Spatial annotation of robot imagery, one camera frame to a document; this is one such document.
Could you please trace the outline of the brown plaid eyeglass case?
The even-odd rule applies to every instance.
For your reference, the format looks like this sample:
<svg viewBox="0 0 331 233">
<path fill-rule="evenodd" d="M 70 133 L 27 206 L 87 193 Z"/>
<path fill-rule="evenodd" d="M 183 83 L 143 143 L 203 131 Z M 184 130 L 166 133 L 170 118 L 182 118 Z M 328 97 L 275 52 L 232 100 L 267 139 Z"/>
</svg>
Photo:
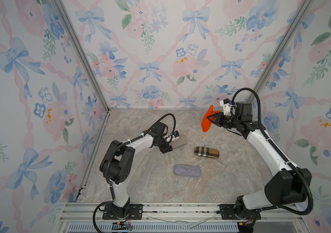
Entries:
<svg viewBox="0 0 331 233">
<path fill-rule="evenodd" d="M 218 150 L 208 147 L 195 147 L 194 154 L 196 156 L 213 158 L 213 159 L 218 159 L 220 157 L 220 153 Z"/>
</svg>

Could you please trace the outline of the orange microfiber cloth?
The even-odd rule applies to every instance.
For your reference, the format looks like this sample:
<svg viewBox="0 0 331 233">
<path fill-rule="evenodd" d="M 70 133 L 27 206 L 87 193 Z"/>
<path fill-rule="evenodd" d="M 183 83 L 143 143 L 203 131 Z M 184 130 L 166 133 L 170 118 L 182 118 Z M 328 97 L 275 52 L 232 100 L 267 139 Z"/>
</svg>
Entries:
<svg viewBox="0 0 331 233">
<path fill-rule="evenodd" d="M 202 131 L 204 133 L 208 132 L 211 125 L 212 125 L 212 122 L 207 118 L 208 116 L 212 116 L 212 115 L 215 115 L 215 114 L 218 114 L 220 111 L 219 110 L 214 110 L 214 106 L 211 105 L 209 107 L 209 109 L 207 110 L 206 114 L 204 115 L 203 119 L 202 119 L 202 122 L 201 122 L 201 127 L 202 127 Z"/>
</svg>

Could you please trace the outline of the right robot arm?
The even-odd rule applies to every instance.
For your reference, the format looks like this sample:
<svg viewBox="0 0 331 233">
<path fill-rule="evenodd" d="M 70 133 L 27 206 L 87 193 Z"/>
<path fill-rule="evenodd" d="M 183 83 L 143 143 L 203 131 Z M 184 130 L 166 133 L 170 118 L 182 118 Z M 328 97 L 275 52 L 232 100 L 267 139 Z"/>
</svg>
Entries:
<svg viewBox="0 0 331 233">
<path fill-rule="evenodd" d="M 235 133 L 247 140 L 259 153 L 271 172 L 271 180 L 262 190 L 239 196 L 234 208 L 221 210 L 220 214 L 235 215 L 239 219 L 258 219 L 266 210 L 283 209 L 293 214 L 306 216 L 314 208 L 310 189 L 312 175 L 293 163 L 268 135 L 260 121 L 253 121 L 252 106 L 247 102 L 222 101 L 223 110 L 210 106 L 202 120 L 203 131 L 211 124 Z"/>
</svg>

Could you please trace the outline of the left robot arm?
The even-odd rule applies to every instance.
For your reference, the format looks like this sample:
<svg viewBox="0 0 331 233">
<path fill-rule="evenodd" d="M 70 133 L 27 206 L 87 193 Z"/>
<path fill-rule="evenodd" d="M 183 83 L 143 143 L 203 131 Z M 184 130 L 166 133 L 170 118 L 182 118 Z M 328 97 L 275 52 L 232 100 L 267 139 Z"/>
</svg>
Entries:
<svg viewBox="0 0 331 233">
<path fill-rule="evenodd" d="M 127 141 L 111 142 L 101 164 L 100 172 L 109 185 L 111 201 L 104 205 L 104 220 L 141 219 L 138 211 L 142 205 L 131 204 L 127 191 L 127 178 L 130 175 L 134 156 L 144 149 L 158 147 L 161 153 L 173 151 L 171 143 L 180 138 L 178 131 L 166 134 L 167 126 L 156 123 L 151 129 Z"/>
</svg>

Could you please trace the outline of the purple fabric eyeglass case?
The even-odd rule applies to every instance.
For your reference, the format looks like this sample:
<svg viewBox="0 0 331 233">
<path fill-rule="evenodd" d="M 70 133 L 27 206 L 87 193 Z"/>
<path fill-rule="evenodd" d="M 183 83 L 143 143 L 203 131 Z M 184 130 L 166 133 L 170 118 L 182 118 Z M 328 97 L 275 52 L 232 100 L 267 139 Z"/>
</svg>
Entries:
<svg viewBox="0 0 331 233">
<path fill-rule="evenodd" d="M 202 172 L 199 167 L 177 164 L 174 167 L 174 174 L 187 177 L 200 177 Z"/>
</svg>

